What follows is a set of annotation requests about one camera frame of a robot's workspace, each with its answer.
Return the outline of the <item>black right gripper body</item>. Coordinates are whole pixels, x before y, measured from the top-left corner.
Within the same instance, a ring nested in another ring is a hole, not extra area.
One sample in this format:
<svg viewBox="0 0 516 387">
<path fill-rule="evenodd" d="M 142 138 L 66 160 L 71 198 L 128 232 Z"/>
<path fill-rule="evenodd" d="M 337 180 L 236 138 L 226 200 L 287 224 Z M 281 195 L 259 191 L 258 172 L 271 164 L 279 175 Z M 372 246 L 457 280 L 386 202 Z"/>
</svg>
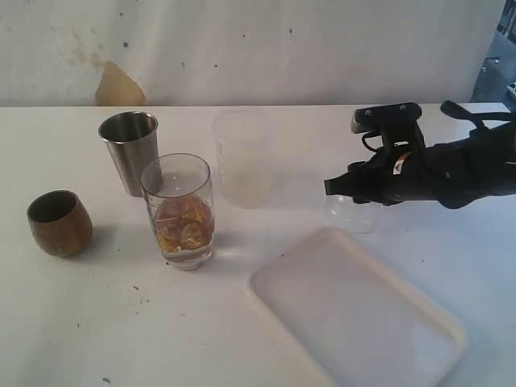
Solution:
<svg viewBox="0 0 516 387">
<path fill-rule="evenodd" d="M 373 152 L 362 172 L 362 199 L 387 206 L 404 201 L 435 200 L 434 188 L 447 174 L 426 161 L 427 149 L 417 123 L 382 125 L 362 135 Z"/>
</svg>

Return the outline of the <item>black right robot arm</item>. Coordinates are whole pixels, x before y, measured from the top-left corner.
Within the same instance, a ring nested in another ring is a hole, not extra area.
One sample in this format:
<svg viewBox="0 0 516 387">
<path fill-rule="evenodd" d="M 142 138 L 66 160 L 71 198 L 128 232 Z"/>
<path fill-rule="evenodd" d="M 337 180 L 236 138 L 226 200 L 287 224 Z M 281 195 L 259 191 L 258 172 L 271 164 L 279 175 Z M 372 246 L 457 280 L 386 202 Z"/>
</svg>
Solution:
<svg viewBox="0 0 516 387">
<path fill-rule="evenodd" d="M 474 129 L 468 138 L 425 147 L 383 146 L 368 161 L 324 182 L 328 196 L 357 204 L 433 201 L 456 210 L 481 198 L 515 193 L 515 125 Z"/>
</svg>

